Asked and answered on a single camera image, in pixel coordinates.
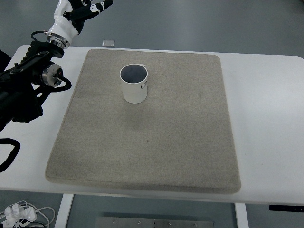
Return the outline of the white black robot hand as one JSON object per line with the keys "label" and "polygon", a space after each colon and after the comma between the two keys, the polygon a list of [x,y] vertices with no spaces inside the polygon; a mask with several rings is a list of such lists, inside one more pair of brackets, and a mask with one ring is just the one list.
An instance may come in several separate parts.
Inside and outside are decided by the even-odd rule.
{"label": "white black robot hand", "polygon": [[54,24],[47,32],[49,43],[69,47],[79,34],[72,25],[97,16],[113,4],[112,0],[95,3],[93,0],[60,0],[54,12]]}

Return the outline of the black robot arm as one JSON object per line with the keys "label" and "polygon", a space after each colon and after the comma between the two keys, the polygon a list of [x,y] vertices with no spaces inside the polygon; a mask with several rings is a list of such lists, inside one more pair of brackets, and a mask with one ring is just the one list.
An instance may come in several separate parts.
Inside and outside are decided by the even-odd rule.
{"label": "black robot arm", "polygon": [[113,4],[111,0],[61,0],[54,12],[54,24],[45,42],[33,39],[19,64],[0,75],[0,128],[13,121],[29,123],[43,115],[42,105],[51,93],[66,91],[71,82],[52,58],[62,58],[84,22]]}

